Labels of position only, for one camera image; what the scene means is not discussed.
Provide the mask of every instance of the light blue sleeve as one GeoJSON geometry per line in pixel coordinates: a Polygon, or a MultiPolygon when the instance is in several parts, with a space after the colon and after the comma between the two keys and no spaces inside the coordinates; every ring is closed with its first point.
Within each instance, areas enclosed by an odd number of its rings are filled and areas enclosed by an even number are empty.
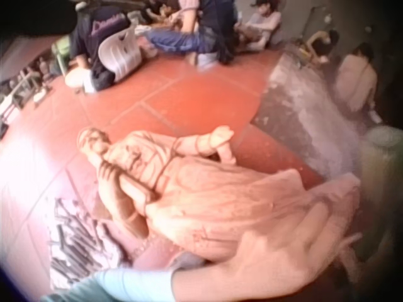
{"type": "Polygon", "coordinates": [[[140,272],[112,269],[97,272],[68,291],[41,298],[41,302],[175,302],[171,279],[174,271],[140,272]]]}
{"type": "Polygon", "coordinates": [[[94,275],[98,284],[119,301],[175,302],[171,279],[174,271],[113,269],[94,275]]]}

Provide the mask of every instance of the white plastic chair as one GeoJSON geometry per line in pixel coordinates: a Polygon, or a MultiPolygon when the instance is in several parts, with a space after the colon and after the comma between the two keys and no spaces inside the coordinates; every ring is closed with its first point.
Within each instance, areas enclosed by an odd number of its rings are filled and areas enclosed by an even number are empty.
{"type": "Polygon", "coordinates": [[[115,73],[115,82],[119,82],[142,61],[135,30],[129,27],[106,38],[98,49],[101,63],[115,73]]]}

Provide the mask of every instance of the black hair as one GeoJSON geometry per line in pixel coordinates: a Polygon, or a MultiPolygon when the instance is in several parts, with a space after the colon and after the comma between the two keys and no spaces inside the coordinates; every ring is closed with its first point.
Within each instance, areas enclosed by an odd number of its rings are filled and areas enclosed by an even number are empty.
{"type": "Polygon", "coordinates": [[[339,42],[340,35],[336,30],[329,30],[329,37],[333,46],[339,42]]]}
{"type": "Polygon", "coordinates": [[[278,0],[256,0],[252,6],[260,7],[264,4],[270,4],[270,9],[272,11],[277,11],[278,9],[278,0]]]}
{"type": "Polygon", "coordinates": [[[359,54],[366,57],[368,59],[369,63],[373,60],[373,58],[375,56],[373,53],[372,46],[367,42],[363,42],[363,43],[359,44],[353,50],[353,55],[359,55],[359,54]]]}

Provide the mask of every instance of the red tile floor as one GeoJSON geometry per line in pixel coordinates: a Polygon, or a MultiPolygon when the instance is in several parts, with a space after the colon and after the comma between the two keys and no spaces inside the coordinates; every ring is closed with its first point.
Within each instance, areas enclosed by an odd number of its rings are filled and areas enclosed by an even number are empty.
{"type": "Polygon", "coordinates": [[[50,291],[45,201],[80,200],[92,188],[95,171],[76,148],[86,126],[118,140],[133,130],[187,135],[229,125],[240,165],[264,172],[294,167],[307,187],[318,184],[321,178],[299,158],[249,124],[280,55],[239,57],[205,72],[160,57],[95,95],[75,94],[62,77],[54,80],[45,100],[37,108],[29,102],[0,143],[3,268],[33,298],[50,291]]]}

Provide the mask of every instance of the pile of tools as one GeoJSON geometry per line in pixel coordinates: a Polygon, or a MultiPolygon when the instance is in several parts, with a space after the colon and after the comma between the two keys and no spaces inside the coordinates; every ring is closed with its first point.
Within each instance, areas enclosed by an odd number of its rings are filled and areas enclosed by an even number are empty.
{"type": "Polygon", "coordinates": [[[48,224],[53,290],[68,289],[96,271],[120,267],[125,261],[124,251],[104,225],[76,208],[69,211],[66,204],[72,203],[55,200],[54,217],[48,224]]]}

